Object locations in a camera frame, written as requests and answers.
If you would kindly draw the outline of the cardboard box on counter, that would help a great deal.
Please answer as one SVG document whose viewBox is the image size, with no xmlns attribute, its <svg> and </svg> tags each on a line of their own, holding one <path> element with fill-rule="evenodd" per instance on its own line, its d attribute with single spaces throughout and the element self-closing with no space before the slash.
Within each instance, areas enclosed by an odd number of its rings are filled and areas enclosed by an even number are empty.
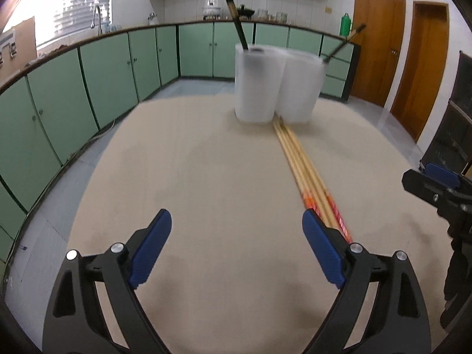
<svg viewBox="0 0 472 354">
<path fill-rule="evenodd" d="M 35 18 L 31 17 L 1 34 L 1 84 L 36 58 Z"/>
</svg>

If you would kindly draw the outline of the black chopstick left cup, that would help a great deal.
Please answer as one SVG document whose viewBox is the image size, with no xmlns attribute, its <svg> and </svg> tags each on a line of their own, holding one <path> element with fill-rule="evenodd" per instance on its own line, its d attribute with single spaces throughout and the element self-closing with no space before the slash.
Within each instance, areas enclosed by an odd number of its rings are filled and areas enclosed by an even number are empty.
<svg viewBox="0 0 472 354">
<path fill-rule="evenodd" d="M 228 6 L 230 16 L 233 20 L 233 23 L 235 24 L 235 28 L 237 30 L 237 36 L 240 40 L 242 49 L 244 51 L 248 51 L 249 47 L 248 47 L 248 44 L 247 44 L 246 35 L 244 33 L 244 30 L 243 30 L 243 27 L 242 27 L 242 24 L 241 24 L 241 21 L 240 21 L 240 18 L 239 18 L 239 14 L 237 13 L 237 7 L 235 6 L 235 1 L 234 0 L 226 0 L 226 4 Z"/>
</svg>

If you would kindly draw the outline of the wooden door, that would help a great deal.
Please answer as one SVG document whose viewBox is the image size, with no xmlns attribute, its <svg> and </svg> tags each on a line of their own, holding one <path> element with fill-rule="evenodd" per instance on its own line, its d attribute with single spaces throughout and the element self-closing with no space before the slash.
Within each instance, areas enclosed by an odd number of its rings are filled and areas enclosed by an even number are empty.
<svg viewBox="0 0 472 354">
<path fill-rule="evenodd" d="M 426 126 L 442 83 L 449 34 L 446 3 L 413 3 L 407 58 L 390 112 L 415 142 Z"/>
<path fill-rule="evenodd" d="M 366 28 L 354 37 L 361 46 L 350 94 L 384 106 L 399 62 L 407 0 L 354 0 L 354 26 Z"/>
</svg>

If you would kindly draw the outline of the plain bamboo chopstick two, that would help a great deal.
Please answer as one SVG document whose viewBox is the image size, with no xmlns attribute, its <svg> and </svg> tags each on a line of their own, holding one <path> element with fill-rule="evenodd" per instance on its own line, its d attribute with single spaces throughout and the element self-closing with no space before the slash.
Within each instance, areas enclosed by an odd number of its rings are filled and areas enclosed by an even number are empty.
<svg viewBox="0 0 472 354">
<path fill-rule="evenodd" d="M 301 200 L 305 209 L 314 210 L 315 213 L 324 221 L 325 214 L 316 200 L 315 190 L 310 183 L 306 169 L 303 167 L 301 158 L 295 151 L 294 144 L 290 140 L 287 131 L 282 128 L 282 123 L 277 117 L 273 120 L 273 128 L 278 136 L 278 140 L 286 156 L 296 185 L 299 188 Z"/>
</svg>

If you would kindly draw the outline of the dark shelf unit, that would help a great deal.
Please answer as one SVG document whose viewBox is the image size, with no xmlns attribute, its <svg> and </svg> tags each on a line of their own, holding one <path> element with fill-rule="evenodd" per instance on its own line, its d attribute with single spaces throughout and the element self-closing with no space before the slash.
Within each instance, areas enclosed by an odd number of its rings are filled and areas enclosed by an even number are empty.
<svg viewBox="0 0 472 354">
<path fill-rule="evenodd" d="M 471 83 L 472 59 L 460 50 L 450 100 L 435 136 L 419 162 L 420 170 L 433 163 L 471 177 Z"/>
</svg>

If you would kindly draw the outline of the black wok on stove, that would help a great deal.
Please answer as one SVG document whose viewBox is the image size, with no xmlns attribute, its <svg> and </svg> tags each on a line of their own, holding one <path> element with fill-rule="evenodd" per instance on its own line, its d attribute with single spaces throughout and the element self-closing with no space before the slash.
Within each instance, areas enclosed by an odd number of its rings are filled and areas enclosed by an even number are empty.
<svg viewBox="0 0 472 354">
<path fill-rule="evenodd" d="M 237 8 L 237 14 L 239 18 L 244 19 L 244 20 L 251 20 L 255 14 L 255 11 L 252 10 L 251 8 L 246 7 L 245 5 L 241 4 Z"/>
</svg>

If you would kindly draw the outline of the white double utensil holder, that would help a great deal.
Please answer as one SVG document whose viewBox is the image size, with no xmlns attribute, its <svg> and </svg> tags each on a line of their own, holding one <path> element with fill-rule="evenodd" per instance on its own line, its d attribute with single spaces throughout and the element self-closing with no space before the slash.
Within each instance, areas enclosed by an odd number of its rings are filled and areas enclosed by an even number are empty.
<svg viewBox="0 0 472 354">
<path fill-rule="evenodd" d="M 327 63 L 305 51 L 276 46 L 235 46 L 235 115 L 265 124 L 279 116 L 307 123 L 326 79 Z"/>
</svg>

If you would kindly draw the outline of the white pot on stove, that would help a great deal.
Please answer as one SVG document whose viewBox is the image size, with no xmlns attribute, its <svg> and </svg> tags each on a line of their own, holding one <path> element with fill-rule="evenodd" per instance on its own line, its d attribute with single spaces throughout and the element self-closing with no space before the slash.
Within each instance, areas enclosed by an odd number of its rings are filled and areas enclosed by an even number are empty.
<svg viewBox="0 0 472 354">
<path fill-rule="evenodd" d="M 207 2 L 202 8 L 203 20 L 217 20 L 222 16 L 222 8 L 212 2 Z"/>
</svg>

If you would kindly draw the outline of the red-ended bamboo chopstick one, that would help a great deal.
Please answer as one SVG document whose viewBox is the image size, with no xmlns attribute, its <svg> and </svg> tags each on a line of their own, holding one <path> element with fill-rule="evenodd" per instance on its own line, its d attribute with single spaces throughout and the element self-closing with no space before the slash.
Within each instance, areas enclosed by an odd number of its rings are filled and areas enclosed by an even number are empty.
<svg viewBox="0 0 472 354">
<path fill-rule="evenodd" d="M 314 163 L 312 162 L 312 160 L 309 158 L 308 156 L 308 153 L 306 152 L 306 150 L 304 150 L 302 144 L 301 144 L 301 147 L 302 147 L 302 150 L 307 154 L 307 157 L 308 157 L 308 160 L 310 161 L 310 166 L 314 169 L 314 172 L 315 172 L 315 177 L 318 178 L 318 181 L 319 183 L 321 184 L 321 187 L 323 189 L 323 191 L 325 192 L 325 195 L 327 197 L 327 200 L 330 204 L 330 207 L 332 208 L 333 212 L 334 212 L 334 215 L 337 219 L 337 222 L 338 224 L 341 226 L 342 228 L 342 231 L 339 231 L 342 236 L 345 238 L 345 240 L 348 242 L 348 243 L 352 243 L 353 242 L 353 238 L 352 238 L 352 235 L 350 234 L 350 231 L 348 230 L 347 226 L 346 226 L 346 222 L 343 220 L 342 218 L 342 215 L 341 213 L 339 212 L 339 209 L 337 207 L 337 204 L 335 202 L 335 200 L 333 199 L 329 189 L 326 187 L 326 184 L 324 183 L 324 181 L 322 180 L 322 177 L 320 175 L 320 173 L 318 172 L 318 170 L 316 169 L 316 167 L 314 166 Z"/>
</svg>

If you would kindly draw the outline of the red-ended bamboo chopstick two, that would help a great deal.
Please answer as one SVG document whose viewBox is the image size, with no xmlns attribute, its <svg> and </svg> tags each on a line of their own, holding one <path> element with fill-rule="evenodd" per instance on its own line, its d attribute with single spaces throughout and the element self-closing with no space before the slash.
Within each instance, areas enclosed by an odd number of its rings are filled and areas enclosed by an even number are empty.
<svg viewBox="0 0 472 354">
<path fill-rule="evenodd" d="M 315 181 L 311 177 L 300 148 L 296 146 L 294 138 L 290 136 L 288 129 L 282 125 L 279 119 L 273 119 L 272 125 L 299 187 L 303 205 L 306 209 L 314 210 L 326 226 L 332 226 L 327 213 L 326 201 L 322 199 L 321 191 L 316 187 Z"/>
</svg>

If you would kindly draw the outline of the black chopstick right cup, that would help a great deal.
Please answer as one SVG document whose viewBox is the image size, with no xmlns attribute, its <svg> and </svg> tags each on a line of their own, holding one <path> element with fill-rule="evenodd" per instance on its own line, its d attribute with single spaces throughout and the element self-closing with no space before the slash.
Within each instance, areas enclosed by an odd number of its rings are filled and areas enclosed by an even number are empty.
<svg viewBox="0 0 472 354">
<path fill-rule="evenodd" d="M 359 27 L 354 29 L 339 45 L 337 45 L 329 54 L 324 57 L 323 62 L 328 64 L 335 54 L 342 50 L 354 36 L 360 34 L 365 28 L 366 24 L 362 23 Z"/>
</svg>

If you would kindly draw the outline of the left wooden door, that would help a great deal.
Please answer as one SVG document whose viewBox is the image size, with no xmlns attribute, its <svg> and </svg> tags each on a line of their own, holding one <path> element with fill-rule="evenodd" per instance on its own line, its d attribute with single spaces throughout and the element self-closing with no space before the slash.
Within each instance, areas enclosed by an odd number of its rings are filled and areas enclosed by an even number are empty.
<svg viewBox="0 0 472 354">
<path fill-rule="evenodd" d="M 399 62 L 407 0 L 354 0 L 354 26 L 366 28 L 354 37 L 361 46 L 350 94 L 384 106 Z"/>
</svg>

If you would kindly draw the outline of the green thermos bottle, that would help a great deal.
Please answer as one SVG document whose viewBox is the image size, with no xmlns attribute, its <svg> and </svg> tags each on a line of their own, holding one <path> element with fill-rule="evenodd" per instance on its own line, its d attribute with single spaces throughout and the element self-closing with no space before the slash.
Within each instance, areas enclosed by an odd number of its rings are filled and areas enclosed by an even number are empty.
<svg viewBox="0 0 472 354">
<path fill-rule="evenodd" d="M 348 13 L 343 14 L 340 21 L 339 35 L 348 37 L 351 32 L 352 20 Z"/>
</svg>

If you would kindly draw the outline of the plain bamboo chopstick one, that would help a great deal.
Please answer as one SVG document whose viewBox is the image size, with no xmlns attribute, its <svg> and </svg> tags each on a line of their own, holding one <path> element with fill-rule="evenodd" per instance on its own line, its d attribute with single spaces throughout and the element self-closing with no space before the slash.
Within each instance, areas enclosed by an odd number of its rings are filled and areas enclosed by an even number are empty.
<svg viewBox="0 0 472 354">
<path fill-rule="evenodd" d="M 305 208 L 314 210 L 327 227 L 342 231 L 325 192 L 318 178 L 315 177 L 314 169 L 310 166 L 307 154 L 302 150 L 299 139 L 289 126 L 282 122 L 280 117 L 273 119 L 273 128 L 294 175 Z"/>
</svg>

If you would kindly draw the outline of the green lower kitchen cabinets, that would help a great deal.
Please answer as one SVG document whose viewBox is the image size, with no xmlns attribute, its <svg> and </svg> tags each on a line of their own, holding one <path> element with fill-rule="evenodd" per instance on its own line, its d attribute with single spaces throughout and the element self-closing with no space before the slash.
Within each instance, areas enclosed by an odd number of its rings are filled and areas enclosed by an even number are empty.
<svg viewBox="0 0 472 354">
<path fill-rule="evenodd" d="M 228 21 L 120 31 L 66 47 L 1 87 L 1 262 L 94 135 L 179 78 L 232 79 L 238 41 Z"/>
</svg>

